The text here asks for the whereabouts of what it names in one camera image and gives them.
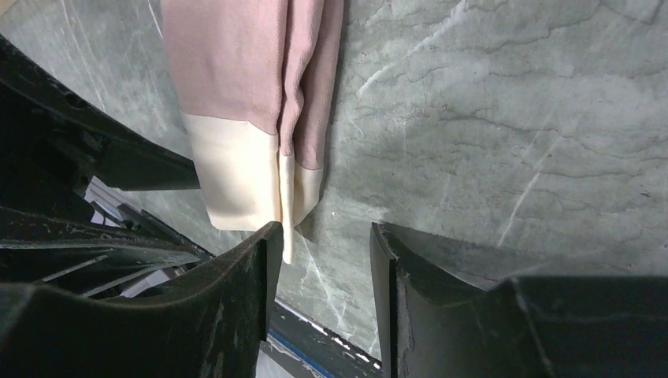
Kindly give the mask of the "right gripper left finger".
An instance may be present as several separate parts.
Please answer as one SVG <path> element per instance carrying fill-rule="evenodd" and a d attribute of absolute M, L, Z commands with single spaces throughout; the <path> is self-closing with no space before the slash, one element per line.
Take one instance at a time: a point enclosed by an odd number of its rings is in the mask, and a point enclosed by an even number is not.
<path fill-rule="evenodd" d="M 284 233 L 270 222 L 147 293 L 93 300 L 1 287 L 4 377 L 252 377 L 269 330 Z"/>

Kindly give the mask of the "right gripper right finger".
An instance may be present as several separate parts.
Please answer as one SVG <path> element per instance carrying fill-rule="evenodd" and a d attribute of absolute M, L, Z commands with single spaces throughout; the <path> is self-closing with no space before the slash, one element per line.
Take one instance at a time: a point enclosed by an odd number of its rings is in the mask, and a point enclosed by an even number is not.
<path fill-rule="evenodd" d="M 444 268 L 477 246 L 374 223 L 369 254 L 386 377 L 664 377 L 667 278 Z"/>

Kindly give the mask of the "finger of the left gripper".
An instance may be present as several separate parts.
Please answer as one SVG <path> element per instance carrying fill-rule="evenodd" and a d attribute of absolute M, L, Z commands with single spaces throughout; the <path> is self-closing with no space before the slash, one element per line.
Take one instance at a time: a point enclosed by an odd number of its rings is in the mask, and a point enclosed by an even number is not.
<path fill-rule="evenodd" d="M 213 255 L 152 214 L 120 208 L 79 222 L 1 209 L 1 282 L 50 285 L 92 298 L 163 269 L 189 270 Z"/>
<path fill-rule="evenodd" d="M 200 187 L 192 160 L 96 108 L 2 37 L 2 206 L 78 206 L 93 177 L 123 191 Z"/>

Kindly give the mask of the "pink beige underwear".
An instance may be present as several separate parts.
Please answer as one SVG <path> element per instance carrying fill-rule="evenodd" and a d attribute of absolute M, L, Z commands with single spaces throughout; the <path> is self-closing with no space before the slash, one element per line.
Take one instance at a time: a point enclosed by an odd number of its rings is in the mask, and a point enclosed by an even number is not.
<path fill-rule="evenodd" d="M 319 203 L 341 1 L 163 1 L 162 41 L 211 224 L 295 227 Z"/>

